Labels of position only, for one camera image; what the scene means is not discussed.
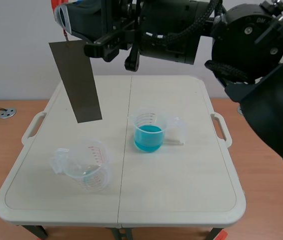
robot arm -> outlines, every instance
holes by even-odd
[[[212,37],[212,59],[205,66],[240,104],[255,133],[283,158],[281,0],[228,11],[222,0],[84,0],[59,5],[54,16],[87,42],[88,57],[110,62],[131,49],[124,66],[134,72],[140,55],[192,65],[201,36]]]

dark gray rectangular board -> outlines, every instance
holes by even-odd
[[[49,43],[78,123],[102,120],[90,58],[82,40]]]

wooden table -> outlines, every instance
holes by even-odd
[[[246,194],[247,209],[243,218],[227,228],[228,240],[283,239],[283,163],[250,130],[244,118],[237,114],[237,104],[228,99],[213,99],[216,112],[222,114],[232,135],[230,148],[241,185]],[[17,114],[0,119],[0,187],[13,166],[23,145],[21,137],[33,119],[42,111],[46,100],[0,101],[0,107],[15,107]],[[192,239],[202,240],[205,228],[136,228],[135,240]],[[93,227],[48,227],[49,238],[58,240],[112,240],[111,231]],[[8,225],[0,219],[0,240],[27,240],[35,237],[25,229]]]

plastic measuring cup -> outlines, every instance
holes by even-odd
[[[65,173],[87,192],[97,192],[110,180],[105,146],[96,140],[83,141],[70,149],[57,149],[49,160],[56,174]]]
[[[170,139],[170,143],[185,144],[186,125],[179,117],[169,117],[155,107],[141,107],[129,118],[134,124],[135,145],[145,152],[150,153],[159,149],[168,129],[177,129],[177,134]]]

white table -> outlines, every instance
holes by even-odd
[[[0,189],[0,217],[44,239],[45,226],[212,227],[212,239],[244,214],[246,200],[227,147],[231,136],[214,112],[204,83],[189,76],[95,76],[102,120],[77,123],[62,83],[22,138],[24,148]],[[187,125],[184,146],[142,153],[128,115],[156,105]],[[37,134],[32,131],[44,118]],[[220,123],[217,137],[212,119]],[[84,193],[49,158],[84,139],[102,141],[111,155],[108,187]],[[115,237],[119,232],[113,230]]]

